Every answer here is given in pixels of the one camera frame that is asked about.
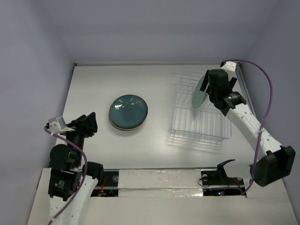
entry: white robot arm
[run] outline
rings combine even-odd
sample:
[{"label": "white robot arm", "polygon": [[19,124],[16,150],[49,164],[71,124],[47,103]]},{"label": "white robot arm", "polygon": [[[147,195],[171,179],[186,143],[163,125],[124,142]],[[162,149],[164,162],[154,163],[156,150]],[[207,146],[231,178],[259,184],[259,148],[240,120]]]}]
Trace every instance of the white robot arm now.
[{"label": "white robot arm", "polygon": [[[255,174],[254,181],[264,187],[290,174],[295,150],[291,146],[284,147],[265,129],[260,130],[261,124],[252,114],[246,100],[240,93],[232,91],[237,79],[229,81],[226,71],[234,71],[235,67],[235,63],[228,61],[222,62],[221,69],[207,70],[194,96],[200,96],[199,101],[209,97],[214,106],[241,131],[253,150],[258,150],[256,165],[250,165],[250,173]],[[257,148],[260,132],[261,140]]]},{"label": "white robot arm", "polygon": [[[82,224],[84,211],[95,186],[103,180],[103,165],[87,162],[83,152],[84,139],[92,137],[98,130],[96,114],[77,118],[65,124],[62,117],[52,118],[45,131],[67,143],[54,146],[50,152],[51,176],[48,194],[50,218],[48,225]],[[82,156],[83,173],[78,171]]]}]

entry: teal plate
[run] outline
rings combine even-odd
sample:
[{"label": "teal plate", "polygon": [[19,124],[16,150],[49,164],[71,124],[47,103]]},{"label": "teal plate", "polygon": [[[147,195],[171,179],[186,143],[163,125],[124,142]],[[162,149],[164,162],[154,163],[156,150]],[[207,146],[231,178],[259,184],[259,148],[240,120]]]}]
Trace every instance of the teal plate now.
[{"label": "teal plate", "polygon": [[148,115],[146,102],[136,95],[117,98],[109,108],[109,121],[119,130],[133,130],[141,126]]}]

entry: wire dish rack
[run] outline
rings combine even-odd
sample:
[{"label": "wire dish rack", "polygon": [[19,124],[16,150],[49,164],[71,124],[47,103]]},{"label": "wire dish rack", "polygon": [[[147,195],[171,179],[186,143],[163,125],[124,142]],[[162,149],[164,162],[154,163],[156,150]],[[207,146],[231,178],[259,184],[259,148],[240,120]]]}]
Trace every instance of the wire dish rack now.
[{"label": "wire dish rack", "polygon": [[205,73],[180,70],[177,73],[177,89],[171,136],[188,138],[206,143],[220,143],[231,137],[231,122],[207,98],[199,108],[192,106],[195,88]]}]

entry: screw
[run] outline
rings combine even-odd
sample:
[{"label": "screw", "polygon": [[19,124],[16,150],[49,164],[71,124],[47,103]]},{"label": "screw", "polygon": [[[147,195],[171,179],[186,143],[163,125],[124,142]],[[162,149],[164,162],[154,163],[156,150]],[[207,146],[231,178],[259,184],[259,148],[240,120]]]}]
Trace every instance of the screw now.
[{"label": "screw", "polygon": [[119,177],[118,177],[117,175],[114,175],[114,176],[112,177],[112,181],[113,181],[113,182],[118,182],[118,180],[119,180]]},{"label": "screw", "polygon": [[203,181],[208,181],[208,176],[207,176],[206,174],[203,174],[202,180],[203,180]]}]

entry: white wall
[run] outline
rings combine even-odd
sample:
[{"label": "white wall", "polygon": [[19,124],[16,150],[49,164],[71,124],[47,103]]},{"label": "white wall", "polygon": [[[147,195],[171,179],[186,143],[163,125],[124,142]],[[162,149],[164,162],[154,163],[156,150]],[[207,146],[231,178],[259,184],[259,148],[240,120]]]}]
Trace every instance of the white wall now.
[{"label": "white wall", "polygon": [[[247,59],[269,72],[274,86],[274,100],[267,129],[283,145],[296,150],[291,175],[285,178],[286,189],[300,222],[300,1],[278,1],[264,29],[252,45]],[[269,86],[263,74],[243,65],[245,80],[257,117],[265,114]]]},{"label": "white wall", "polygon": [[62,114],[74,64],[39,0],[2,0],[0,33],[0,224],[22,225],[55,141],[43,127]]},{"label": "white wall", "polygon": [[276,0],[44,0],[75,62],[244,57]]}]

